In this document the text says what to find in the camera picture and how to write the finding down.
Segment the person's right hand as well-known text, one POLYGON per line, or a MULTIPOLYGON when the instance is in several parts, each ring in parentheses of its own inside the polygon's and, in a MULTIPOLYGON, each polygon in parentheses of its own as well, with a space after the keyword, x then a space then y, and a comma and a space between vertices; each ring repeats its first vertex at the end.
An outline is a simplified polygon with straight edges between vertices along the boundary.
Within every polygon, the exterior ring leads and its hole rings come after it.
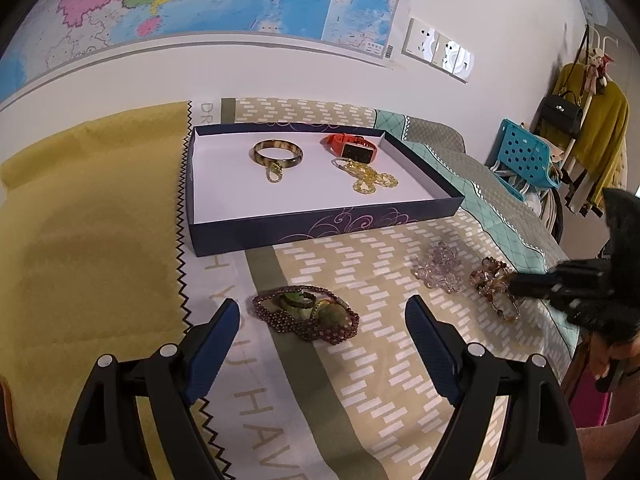
POLYGON ((596 379, 608 376, 614 361, 625 362, 626 372, 633 372, 639 367, 639 353, 639 335, 627 342, 608 344, 600 334, 593 334, 590 337, 589 368, 596 379))

